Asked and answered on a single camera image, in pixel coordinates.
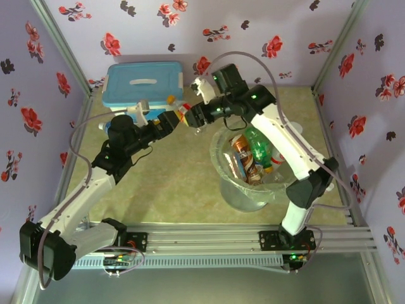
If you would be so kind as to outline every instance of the orange can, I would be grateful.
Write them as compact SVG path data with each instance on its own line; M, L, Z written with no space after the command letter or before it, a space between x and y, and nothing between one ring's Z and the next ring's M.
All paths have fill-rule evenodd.
M244 168L247 177L247 183L250 185L260 184L259 170L256 168L251 147L243 134L236 135L229 140L230 145L236 150L240 162Z

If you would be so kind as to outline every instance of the trash bin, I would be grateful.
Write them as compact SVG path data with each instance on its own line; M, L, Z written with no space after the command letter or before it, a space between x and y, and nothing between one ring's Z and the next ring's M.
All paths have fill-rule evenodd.
M244 130L231 131L230 129L243 126L244 122L238 121L229 124L229 129L222 127L213 136L209 148L212 164L221 177L220 191L223 199L231 207L242 212L254 212L267 204L288 204L289 199L285 189L295 180L295 177L287 163L271 173L270 183L258 186L251 186L232 174L225 157L227 153L233 153L228 140L237 134L243 134Z

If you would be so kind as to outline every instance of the green plastic bottle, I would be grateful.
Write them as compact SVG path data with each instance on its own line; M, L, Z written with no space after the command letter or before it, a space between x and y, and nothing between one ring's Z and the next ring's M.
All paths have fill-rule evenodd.
M252 155L256 163L263 166L266 173L273 171L271 166L271 141L255 127L248 127L245 136L251 147Z

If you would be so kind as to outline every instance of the purple wall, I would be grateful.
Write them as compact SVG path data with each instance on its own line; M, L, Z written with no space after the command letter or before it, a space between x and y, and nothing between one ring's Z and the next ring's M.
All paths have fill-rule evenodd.
M264 55L280 85L309 86L354 0L45 2L89 80L100 80L117 62L174 60L190 84L218 55L246 51ZM248 83L270 82L252 60L230 56L219 65L230 62Z
M398 303L405 303L404 11L401 0L371 1L319 90Z
M22 269L18 231L54 203L84 93L28 0L3 3L0 20L0 302L9 303Z

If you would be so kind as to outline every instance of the gray cable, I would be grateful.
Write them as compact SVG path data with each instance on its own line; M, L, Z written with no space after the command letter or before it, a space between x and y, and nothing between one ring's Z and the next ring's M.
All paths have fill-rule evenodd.
M321 207L321 208L327 208L327 209L334 209L334 210L350 210L354 204L355 204L355 197L353 192L351 191L351 188L344 182L342 181L339 176L337 176L337 174L335 174L335 172L331 171L328 167L326 167L324 164L322 164L322 162L320 162L318 159L316 159L315 155L311 152L311 150L309 150L305 144L296 136L296 134L292 131L292 129L290 128L289 125L287 125L287 121L284 117L284 113L282 111L282 107L281 107L281 101L280 101L280 94L278 93L278 87L277 87L277 83L276 80L273 76L273 74L270 72L269 68L257 57L246 53L246 52L240 52L240 51L232 51L232 52L227 52L224 53L222 55L219 55L218 57L216 57L211 64L208 66L208 68L206 69L206 71L204 73L209 74L209 71L212 69L213 65L220 59L229 56L229 55L242 55L242 56L247 56L251 59L253 59L254 61L256 61L257 63L259 63L264 70L266 71L266 73L269 75L271 82L273 83L273 87L274 87L274 91L275 91L275 97L276 97L276 101L277 101L277 111L278 111L278 116L280 117L281 122L283 123L283 126L287 129L287 131L290 133L290 135L296 140L296 142L301 146L301 148L307 153L307 155L317 164L319 165L323 170L325 170L326 172L328 172L348 193L349 197L350 197L350 204L349 206L343 206L343 207L336 207L336 206L328 206L328 205L324 205L324 204L312 204L311 206L311 210L308 213L307 219L305 221L305 225L308 228L313 228L315 230L318 230L320 232L320 238L318 240L318 244L316 245L316 248L314 249L314 252L311 255L311 258L304 264L304 266L301 267L301 269L299 271L301 271L302 269L305 269L306 266L308 266L308 264L311 263L313 257L315 256L315 253L318 251L320 244L322 242L322 237L323 237L323 233L322 230L318 227L312 226L312 225L307 225L307 221L309 221L309 218L312 215L312 211L314 208L316 207Z
M79 190L59 209L58 212L56 212L55 216L51 219L51 221L49 222L48 226L45 228L44 233L42 234L42 237L39 241L39 247L38 247L38 274L39 274L39 286L42 290L45 290L49 284L51 283L52 279L51 276L49 276L48 280L45 282L44 280L44 243L45 243L45 238L48 235L49 231L51 230L53 224L55 223L55 221L58 219L58 217L62 214L62 212L68 208L68 206L72 203L72 201L74 201L82 192L83 190L87 187L87 185L89 184L90 180L91 180L91 162L88 158L84 157L83 155L81 155L78 151L75 151L75 148L72 145L72 140L73 137L76 133L76 131L78 129L80 129L81 127L83 127L84 125L86 125L88 122L90 122L91 120L100 118L100 117L104 117L104 116L108 116L114 113L123 113L126 112L126 110L119 110L119 111L113 111L113 112L108 112L108 113L104 113L104 114L100 114L100 115L96 115L94 117L90 117L86 120L84 120L82 123L80 123L77 127L75 127L75 129L73 130L73 132L70 134L69 136L69 148L72 151L72 153L74 155L76 155L77 157L83 159L86 164L87 164L87 169L88 169L88 173L87 173L87 177L86 180L84 182L84 185L79 188Z
M266 267L266 266L249 266L249 268L265 270L265 271L271 271L271 272L278 272L280 274L289 274L289 273L291 273L289 270L277 269L277 268Z

